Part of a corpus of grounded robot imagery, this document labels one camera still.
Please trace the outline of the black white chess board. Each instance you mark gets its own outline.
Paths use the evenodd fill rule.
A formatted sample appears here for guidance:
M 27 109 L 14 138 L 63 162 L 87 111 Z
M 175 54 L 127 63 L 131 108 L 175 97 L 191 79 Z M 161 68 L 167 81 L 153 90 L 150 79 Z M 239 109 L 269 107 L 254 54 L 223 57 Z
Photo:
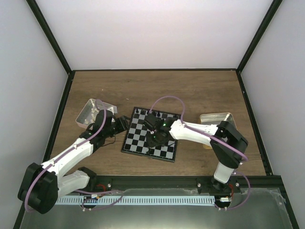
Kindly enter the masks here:
M 146 142 L 146 133 L 148 129 L 144 126 L 144 118 L 149 112 L 148 108 L 134 107 L 131 115 L 131 124 L 129 130 L 127 130 L 121 152 L 133 154 L 137 156 L 146 156 L 153 159 L 163 160 L 167 162 L 175 162 L 177 141 L 169 141 L 165 146 L 153 147 L 152 155 L 147 155 L 149 147 Z

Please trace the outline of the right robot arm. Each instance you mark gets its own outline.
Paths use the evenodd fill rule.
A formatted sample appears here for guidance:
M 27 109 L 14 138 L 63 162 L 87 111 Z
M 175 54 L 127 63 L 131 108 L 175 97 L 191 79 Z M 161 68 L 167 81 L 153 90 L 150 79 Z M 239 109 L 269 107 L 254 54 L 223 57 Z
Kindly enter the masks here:
M 178 140 L 211 147 L 218 159 L 212 179 L 212 188 L 217 192 L 228 188 L 233 172 L 248 160 L 245 156 L 248 141 L 228 121 L 221 121 L 218 125 L 203 125 L 185 122 L 177 117 L 162 120 L 148 114 L 143 124 L 148 129 L 146 141 L 149 147 L 163 146 L 169 141 Z

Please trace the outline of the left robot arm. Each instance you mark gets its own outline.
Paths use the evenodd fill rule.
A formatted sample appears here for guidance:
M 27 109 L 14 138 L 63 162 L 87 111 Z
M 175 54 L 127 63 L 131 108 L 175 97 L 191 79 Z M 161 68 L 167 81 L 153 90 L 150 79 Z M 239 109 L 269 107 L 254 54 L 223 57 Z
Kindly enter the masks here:
M 70 175 L 67 172 L 104 146 L 107 138 L 115 137 L 129 127 L 130 118 L 124 115 L 117 118 L 113 112 L 101 110 L 70 147 L 42 164 L 30 164 L 17 194 L 25 209 L 45 214 L 59 198 L 71 192 L 82 189 L 93 192 L 97 188 L 96 173 L 85 167 Z

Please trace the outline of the white chess pieces in tin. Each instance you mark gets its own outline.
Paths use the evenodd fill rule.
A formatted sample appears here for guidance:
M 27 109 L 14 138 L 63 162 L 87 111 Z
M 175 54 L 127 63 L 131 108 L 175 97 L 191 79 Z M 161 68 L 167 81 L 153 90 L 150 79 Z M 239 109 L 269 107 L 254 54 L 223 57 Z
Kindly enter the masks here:
M 85 112 L 84 124 L 89 125 L 95 122 L 98 110 L 96 108 L 90 108 Z

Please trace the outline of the pink metal tin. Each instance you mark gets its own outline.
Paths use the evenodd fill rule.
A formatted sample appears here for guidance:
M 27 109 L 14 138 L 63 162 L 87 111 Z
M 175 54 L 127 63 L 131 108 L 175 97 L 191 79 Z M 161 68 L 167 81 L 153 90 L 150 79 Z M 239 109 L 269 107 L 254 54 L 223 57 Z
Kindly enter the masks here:
M 106 110 L 112 112 L 112 115 L 118 113 L 117 106 L 101 102 L 100 100 L 96 101 L 96 99 L 89 99 L 88 102 L 85 104 L 81 112 L 76 118 L 76 123 L 81 128 L 87 128 L 90 124 L 93 124 L 97 121 L 97 115 L 99 111 L 104 114 L 103 108 L 105 107 Z

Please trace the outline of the yellow metal tin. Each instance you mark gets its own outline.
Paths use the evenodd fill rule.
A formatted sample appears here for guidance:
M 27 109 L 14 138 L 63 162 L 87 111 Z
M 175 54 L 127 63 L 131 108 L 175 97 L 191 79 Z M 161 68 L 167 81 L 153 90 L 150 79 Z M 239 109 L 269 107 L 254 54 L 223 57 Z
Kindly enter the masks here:
M 222 121 L 227 121 L 232 124 L 235 129 L 236 124 L 234 117 L 231 113 L 211 113 L 211 114 L 201 114 L 199 118 L 199 124 L 202 125 L 219 125 Z

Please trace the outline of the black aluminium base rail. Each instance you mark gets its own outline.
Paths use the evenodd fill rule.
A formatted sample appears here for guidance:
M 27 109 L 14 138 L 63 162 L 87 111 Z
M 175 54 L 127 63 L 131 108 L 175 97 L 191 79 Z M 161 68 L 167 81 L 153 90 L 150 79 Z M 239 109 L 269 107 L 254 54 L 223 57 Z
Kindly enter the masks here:
M 210 195 L 240 192 L 242 188 L 282 188 L 280 176 L 231 176 L 229 181 L 221 185 L 212 176 L 97 176 L 97 183 L 108 189 L 196 189 L 199 193 Z

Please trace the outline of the black enclosure frame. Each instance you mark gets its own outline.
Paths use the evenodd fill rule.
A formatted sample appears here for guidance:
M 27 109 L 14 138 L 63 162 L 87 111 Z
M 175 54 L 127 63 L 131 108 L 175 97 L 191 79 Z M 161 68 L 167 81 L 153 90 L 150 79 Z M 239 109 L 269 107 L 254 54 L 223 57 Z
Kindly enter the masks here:
M 246 109 L 247 109 L 247 112 L 248 112 L 248 115 L 250 118 L 252 129 L 254 131 L 254 136 L 255 136 L 256 142 L 258 144 L 258 149 L 259 149 L 259 153 L 261 156 L 261 160 L 264 165 L 264 170 L 266 172 L 265 177 L 252 176 L 252 177 L 250 177 L 250 180 L 254 181 L 255 187 L 258 187 L 258 188 L 278 187 L 280 189 L 280 193 L 281 193 L 282 197 L 284 198 L 284 200 L 286 201 L 285 209 L 289 216 L 289 220 L 292 225 L 292 228 L 298 229 L 299 226 L 298 226 L 295 214 L 293 212 L 288 194 L 286 192 L 284 183 L 282 181 L 282 178 L 280 175 L 275 175 L 272 171 L 271 164 L 270 164 L 269 158 L 267 156 L 265 146 L 263 144 L 261 133 L 259 131 L 256 119 L 255 119 L 255 115 L 253 113 L 251 103 L 250 103 L 250 100 L 249 100 L 249 97 L 248 97 L 248 94 L 247 94 L 247 91 L 246 91 L 246 88 L 245 88 L 245 85 L 244 85 L 244 82 L 242 79 L 242 71 L 246 67 L 246 64 L 250 60 L 250 57 L 252 56 L 253 52 L 255 51 L 259 41 L 261 40 L 262 36 L 264 35 L 267 27 L 269 26 L 270 22 L 272 21 L 274 15 L 276 14 L 281 3 L 282 3 L 281 0 L 272 1 L 270 7 L 267 10 L 267 13 L 265 14 L 253 39 L 251 40 L 251 43 L 250 43 L 249 47 L 247 48 L 241 62 L 239 63 L 238 67 L 234 70 L 237 74 L 237 79 L 238 79 L 238 82 L 240 85 L 240 89 L 243 93 L 245 106 L 246 106 Z M 28 0 L 27 4 L 29 5 L 33 15 L 35 16 L 37 22 L 39 23 L 40 27 L 42 28 L 44 34 L 46 35 L 46 38 L 48 39 L 50 45 L 52 46 L 53 50 L 55 51 L 58 59 L 60 60 L 62 66 L 64 67 L 64 69 L 68 75 L 66 85 L 64 87 L 63 95 L 61 97 L 60 105 L 59 105 L 59 108 L 58 108 L 58 111 L 57 111 L 57 114 L 55 117 L 55 121 L 54 121 L 54 124 L 52 127 L 51 136 L 49 138 L 47 148 L 46 148 L 46 151 L 45 151 L 45 154 L 43 157 L 43 162 L 44 162 L 44 161 L 50 159 L 50 157 L 51 157 L 51 151 L 54 147 L 55 137 L 57 136 L 59 126 L 60 126 L 60 121 L 62 119 L 64 108 L 65 108 L 67 100 L 68 100 L 68 94 L 71 90 L 72 81 L 73 81 L 73 79 L 75 77 L 75 73 L 77 71 L 72 70 L 70 68 L 70 66 L 69 66 L 66 58 L 64 57 L 64 54 L 63 54 L 58 42 L 56 41 L 56 38 L 54 37 L 45 17 L 43 16 L 43 13 L 41 12 L 37 2 L 35 0 Z

